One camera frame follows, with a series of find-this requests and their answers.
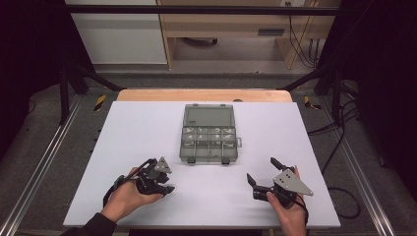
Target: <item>human hand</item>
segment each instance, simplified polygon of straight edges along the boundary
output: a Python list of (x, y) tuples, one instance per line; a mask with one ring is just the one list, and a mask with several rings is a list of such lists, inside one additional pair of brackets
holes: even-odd
[[(130, 173), (134, 172), (136, 169), (137, 168), (132, 168)], [(157, 200), (162, 199), (162, 197), (162, 194), (143, 195), (139, 193), (135, 181), (129, 180), (114, 191), (108, 203), (101, 211), (101, 214), (111, 221), (117, 222), (119, 219), (132, 213), (138, 207), (152, 204)]]
[[(295, 167), (294, 173), (300, 177), (297, 167)], [(267, 192), (267, 197), (279, 218), (281, 229), (286, 236), (306, 235), (305, 212), (300, 206), (292, 204), (285, 208), (273, 193)], [(296, 201), (302, 205), (303, 201), (300, 198), (303, 198), (303, 196), (297, 195)]]

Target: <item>white table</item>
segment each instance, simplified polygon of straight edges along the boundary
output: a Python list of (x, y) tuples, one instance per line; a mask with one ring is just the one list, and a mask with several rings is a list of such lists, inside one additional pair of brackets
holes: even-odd
[[(230, 165), (187, 164), (179, 157), (185, 104), (232, 104), (237, 137), (243, 146)], [(305, 197), (309, 228), (339, 227), (328, 189), (296, 103), (115, 101), (67, 217), (66, 226), (84, 225), (102, 209), (115, 179), (149, 158), (164, 156), (173, 173), (172, 194), (143, 206), (118, 222), (129, 228), (272, 228), (279, 221), (269, 203), (254, 200), (250, 173), (259, 185), (272, 186), (280, 173), (270, 164), (297, 165), (315, 193)]]

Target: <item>sleeve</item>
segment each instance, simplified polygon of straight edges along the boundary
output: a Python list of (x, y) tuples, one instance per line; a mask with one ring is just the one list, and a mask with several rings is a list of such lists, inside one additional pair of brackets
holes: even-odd
[(100, 213), (96, 213), (82, 228), (70, 228), (61, 236), (111, 236), (116, 226), (115, 222)]

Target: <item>black cable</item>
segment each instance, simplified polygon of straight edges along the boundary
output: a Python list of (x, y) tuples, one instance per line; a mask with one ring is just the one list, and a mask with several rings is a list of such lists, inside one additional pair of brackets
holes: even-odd
[(330, 154), (330, 156), (328, 157), (328, 160), (326, 161), (326, 164), (325, 164), (325, 166), (323, 167), (323, 169), (322, 169), (322, 175), (325, 175), (325, 171), (326, 171), (326, 169), (328, 168), (328, 164), (331, 162), (331, 160), (334, 158), (334, 154), (336, 153), (336, 151), (337, 151), (337, 148), (340, 146), (340, 144), (341, 144), (341, 142), (342, 142), (342, 140), (343, 140), (343, 137), (344, 137), (344, 123), (342, 122), (341, 123), (341, 135), (340, 135), (340, 138), (339, 138), (339, 141), (337, 142), (337, 144), (336, 144), (336, 146), (334, 147), (334, 149), (331, 151), (331, 154)]
[(29, 100), (29, 102), (33, 103), (33, 107), (31, 108), (31, 110), (28, 112), (27, 115), (31, 114), (34, 111), (34, 109), (36, 108), (36, 102), (34, 100)]
[[(355, 115), (353, 115), (353, 116), (351, 116), (351, 117), (345, 118), (347, 115), (349, 115), (351, 112), (353, 112), (353, 111), (355, 111), (355, 110), (357, 110), (357, 108), (352, 108), (351, 110), (349, 110), (348, 112), (346, 112), (346, 114), (344, 114), (344, 115), (343, 115), (343, 117), (342, 117), (342, 122), (346, 123), (346, 122), (348, 122), (349, 120), (351, 120), (352, 118), (356, 117), (356, 116), (357, 116), (357, 114), (355, 114)], [(309, 132), (307, 132), (307, 134), (308, 134), (309, 136), (313, 136), (313, 135), (317, 135), (318, 133), (319, 133), (319, 134), (321, 134), (321, 133), (326, 133), (326, 132), (328, 132), (328, 131), (334, 131), (334, 130), (337, 130), (337, 129), (338, 129), (338, 127), (337, 127), (337, 128), (335, 128), (335, 129), (332, 129), (332, 130), (328, 130), (329, 128), (334, 127), (334, 125), (335, 125), (335, 124), (336, 124), (335, 122), (332, 122), (332, 123), (330, 123), (330, 124), (328, 124), (328, 125), (326, 125), (326, 126), (323, 126), (322, 128), (317, 129), (317, 130), (309, 131)]]
[(139, 166), (135, 171), (133, 171), (132, 173), (130, 173), (128, 176), (124, 177), (123, 175), (121, 175), (115, 182), (115, 184), (113, 186), (111, 186), (107, 193), (104, 195), (103, 198), (103, 207), (107, 204), (108, 199), (110, 198), (111, 194), (113, 194), (114, 191), (116, 191), (117, 188), (119, 188), (120, 186), (122, 186), (123, 184), (125, 184), (126, 182), (128, 182), (128, 180), (132, 179), (132, 177), (136, 174), (138, 174), (138, 172), (144, 168), (145, 165), (149, 164), (150, 160), (145, 161), (145, 163), (143, 163), (141, 166)]
[[(316, 6), (318, 0), (315, 0), (313, 3), (313, 7)], [(314, 56), (314, 69), (317, 68), (317, 66), (319, 65), (319, 45), (320, 45), (320, 40), (316, 39), (316, 52), (315, 52), (315, 56)]]
[[(346, 112), (346, 114), (344, 114), (344, 109), (346, 108), (346, 106), (348, 105), (348, 104), (350, 104), (350, 103), (354, 103), (356, 100), (355, 99), (352, 99), (352, 100), (349, 100), (349, 101), (347, 101), (346, 103), (344, 103), (341, 107), (340, 107), (340, 117), (341, 117), (341, 123), (340, 123), (340, 127), (341, 127), (341, 129), (342, 129), (342, 131), (341, 131), (341, 135), (340, 135), (340, 138), (339, 138), (339, 141), (337, 142), (337, 145), (334, 147), (334, 149), (333, 149), (333, 151), (331, 152), (331, 154), (330, 154), (330, 156), (329, 156), (329, 158), (328, 158), (328, 160), (327, 160), (327, 162), (326, 162), (326, 164), (325, 164), (325, 166), (323, 167), (323, 169), (322, 169), (322, 175), (325, 175), (325, 171), (326, 171), (326, 169), (328, 168), (328, 164), (331, 162), (331, 160), (334, 158), (334, 154), (335, 154), (335, 152), (337, 151), (337, 148), (340, 146), (340, 144), (341, 144), (341, 142), (343, 141), (343, 137), (344, 137), (344, 133), (345, 133), (345, 127), (344, 127), (344, 125), (345, 125), (345, 123), (348, 121), (348, 120), (350, 120), (350, 119), (352, 119), (353, 117), (355, 117), (356, 115), (354, 115), (354, 116), (351, 116), (351, 117), (349, 117), (349, 118), (347, 118), (347, 119), (344, 119), (349, 113), (351, 113), (351, 112), (353, 112), (353, 111), (355, 111), (355, 110), (357, 110), (357, 108), (355, 107), (355, 108), (352, 108), (351, 110), (349, 110), (348, 112)], [(359, 204), (359, 201), (355, 198), (355, 196), (352, 194), (352, 193), (350, 193), (349, 191), (347, 191), (347, 190), (345, 190), (345, 189), (342, 189), (342, 188), (338, 188), (338, 187), (328, 187), (328, 190), (329, 191), (340, 191), (340, 192), (343, 192), (343, 193), (345, 193), (345, 194), (347, 194), (347, 195), (349, 195), (352, 199), (353, 199), (353, 201), (355, 202), (355, 204), (356, 204), (356, 207), (357, 207), (357, 210), (356, 210), (356, 213), (354, 213), (354, 214), (352, 214), (352, 215), (346, 215), (346, 214), (342, 214), (342, 213), (340, 213), (340, 212), (338, 212), (338, 211), (336, 211), (336, 214), (339, 216), (339, 217), (342, 217), (342, 218), (345, 218), (345, 219), (355, 219), (355, 218), (357, 218), (359, 215), (360, 215), (360, 213), (361, 213), (361, 206), (360, 206), (360, 204)]]
[[(291, 43), (292, 47), (294, 48), (295, 52), (297, 53), (298, 57), (300, 58), (301, 62), (303, 63), (304, 66), (308, 67), (308, 68), (313, 68), (313, 65), (311, 64), (310, 61), (308, 61), (306, 55), (304, 54), (303, 48), (301, 47), (300, 42), (298, 41), (297, 36), (295, 35), (294, 30), (292, 29), (292, 21), (291, 21), (291, 15), (288, 15), (288, 19), (289, 19), (289, 42)], [(310, 63), (310, 65), (306, 65), (306, 63), (304, 62), (303, 58), (300, 56), (300, 53), (298, 52), (297, 48), (294, 46), (294, 44), (292, 43), (292, 38), (291, 38), (291, 34), (294, 34), (295, 40), (297, 41), (297, 44), (300, 48), (301, 53), (303, 54), (304, 60), (308, 61)]]
[(306, 206), (306, 202), (304, 202), (303, 198), (297, 194), (297, 197), (301, 200), (301, 202), (303, 204), (300, 204), (297, 202), (297, 198), (295, 200), (292, 200), (292, 203), (296, 204), (297, 206), (299, 206), (300, 208), (302, 208), (304, 210), (304, 223), (305, 225), (307, 225), (307, 223), (309, 222), (309, 211), (307, 210), (307, 206)]
[(340, 88), (341, 94), (343, 94), (345, 97), (351, 99), (352, 97), (354, 97), (354, 99), (356, 99), (356, 95), (354, 93), (352, 93), (350, 90), (346, 89), (346, 88)]
[(320, 40), (319, 39), (316, 39), (316, 49), (315, 49), (315, 52), (314, 52), (314, 56), (312, 55), (313, 54), (313, 41), (314, 41), (313, 39), (310, 39), (310, 43), (309, 43), (309, 60), (313, 64), (313, 67), (316, 69), (317, 68), (317, 65), (318, 65), (318, 62), (319, 62), (318, 55), (319, 55), (319, 43), (320, 43)]
[(361, 205), (359, 204), (359, 201), (355, 198), (355, 196), (353, 196), (352, 193), (350, 193), (349, 191), (347, 191), (345, 189), (337, 188), (337, 187), (328, 187), (328, 190), (329, 191), (340, 191), (340, 192), (343, 192), (343, 193), (349, 195), (353, 199), (353, 201), (355, 202), (355, 204), (356, 204), (356, 213), (354, 213), (352, 215), (346, 215), (346, 214), (342, 214), (342, 213), (336, 211), (336, 214), (338, 216), (340, 216), (342, 218), (345, 218), (345, 219), (355, 219), (355, 218), (357, 218), (361, 214), (361, 211), (362, 211)]
[(359, 92), (356, 90), (353, 90), (352, 88), (350, 88), (349, 86), (347, 86), (343, 81), (341, 83), (341, 90), (350, 94), (352, 97), (358, 97), (359, 96)]

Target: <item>gray tackle box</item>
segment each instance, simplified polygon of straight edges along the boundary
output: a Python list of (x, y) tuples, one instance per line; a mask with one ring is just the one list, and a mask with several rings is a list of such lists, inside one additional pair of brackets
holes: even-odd
[(187, 104), (181, 134), (181, 160), (229, 164), (235, 162), (237, 156), (233, 106)]

